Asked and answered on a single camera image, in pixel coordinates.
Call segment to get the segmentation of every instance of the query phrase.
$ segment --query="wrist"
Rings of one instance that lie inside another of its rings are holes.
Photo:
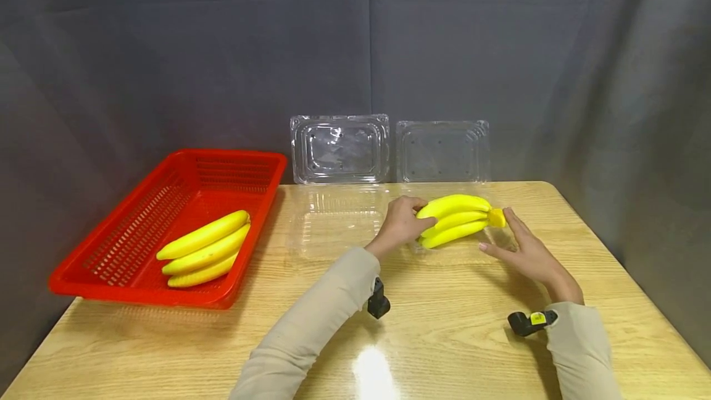
[[[392,248],[393,247],[390,246],[387,241],[384,241],[383,237],[380,236],[374,237],[373,241],[369,242],[368,245],[364,247],[366,251],[373,254],[373,256],[375,256],[375,258],[377,258],[380,262],[383,261]]]
[[[549,282],[544,283],[544,286],[552,302],[569,301],[582,306],[585,305],[580,284],[578,284],[575,278],[565,269],[554,278],[551,278]]]

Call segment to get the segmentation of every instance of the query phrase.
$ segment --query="yellow label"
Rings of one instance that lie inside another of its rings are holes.
[[[533,312],[531,315],[532,325],[544,325],[546,324],[546,316],[541,312]]]

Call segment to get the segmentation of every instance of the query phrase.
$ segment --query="red plastic basket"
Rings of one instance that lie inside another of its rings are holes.
[[[161,162],[52,273],[60,295],[163,306],[227,309],[237,296],[277,193],[279,153],[184,149]],[[168,287],[156,252],[230,212],[252,227],[228,275],[188,289]]]

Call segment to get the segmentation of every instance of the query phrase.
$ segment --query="hand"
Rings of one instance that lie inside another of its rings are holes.
[[[552,302],[571,301],[584,305],[580,285],[555,259],[546,245],[534,236],[510,207],[504,209],[504,216],[518,242],[518,252],[486,243],[479,244],[479,249],[511,265],[526,277],[542,283]]]
[[[415,217],[417,211],[426,205],[427,201],[420,198],[399,197],[390,201],[383,226],[365,250],[382,261],[388,252],[415,241],[423,231],[437,222],[436,218]]]

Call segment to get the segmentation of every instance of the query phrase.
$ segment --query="banana bunch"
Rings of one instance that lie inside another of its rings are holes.
[[[422,232],[420,244],[426,249],[472,235],[486,226],[506,227],[504,211],[471,194],[450,194],[430,201],[417,212],[417,218],[429,217],[437,218],[437,223]]]
[[[228,273],[250,225],[249,214],[239,210],[166,244],[156,258],[172,260],[163,267],[172,275],[168,286],[189,288]]]

